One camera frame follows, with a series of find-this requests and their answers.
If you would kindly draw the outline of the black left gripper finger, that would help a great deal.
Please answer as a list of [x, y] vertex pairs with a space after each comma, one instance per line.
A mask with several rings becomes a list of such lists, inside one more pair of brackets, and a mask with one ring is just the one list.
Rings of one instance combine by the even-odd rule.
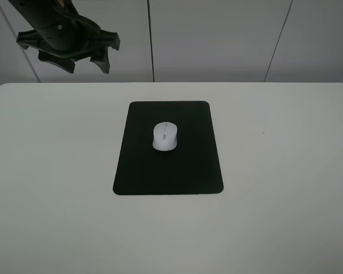
[[41, 62], [57, 66], [70, 74], [74, 73], [75, 63], [71, 59], [56, 57], [43, 51], [38, 52], [38, 59]]

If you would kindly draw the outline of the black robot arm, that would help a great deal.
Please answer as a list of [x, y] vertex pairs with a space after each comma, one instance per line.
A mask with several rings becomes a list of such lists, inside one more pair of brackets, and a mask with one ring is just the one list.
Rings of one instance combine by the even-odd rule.
[[108, 49], [119, 50], [117, 33], [100, 28], [78, 13], [72, 1], [10, 1], [33, 28], [18, 33], [17, 43], [38, 50], [41, 62], [73, 73], [75, 62], [90, 58], [104, 74], [110, 72]]

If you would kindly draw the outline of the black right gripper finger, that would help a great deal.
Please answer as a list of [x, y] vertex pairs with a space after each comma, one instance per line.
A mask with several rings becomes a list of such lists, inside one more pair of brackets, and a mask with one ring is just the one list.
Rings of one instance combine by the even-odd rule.
[[93, 52], [90, 61], [97, 65], [104, 74], [110, 72], [110, 62], [108, 57], [108, 47], [103, 47]]

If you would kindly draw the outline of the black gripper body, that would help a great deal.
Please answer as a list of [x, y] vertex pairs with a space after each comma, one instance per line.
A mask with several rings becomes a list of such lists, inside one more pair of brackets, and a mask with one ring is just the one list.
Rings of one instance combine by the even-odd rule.
[[95, 22], [83, 16], [64, 17], [60, 21], [30, 31], [18, 33], [17, 43], [63, 59], [98, 55], [107, 48], [119, 50], [117, 33], [102, 30]]

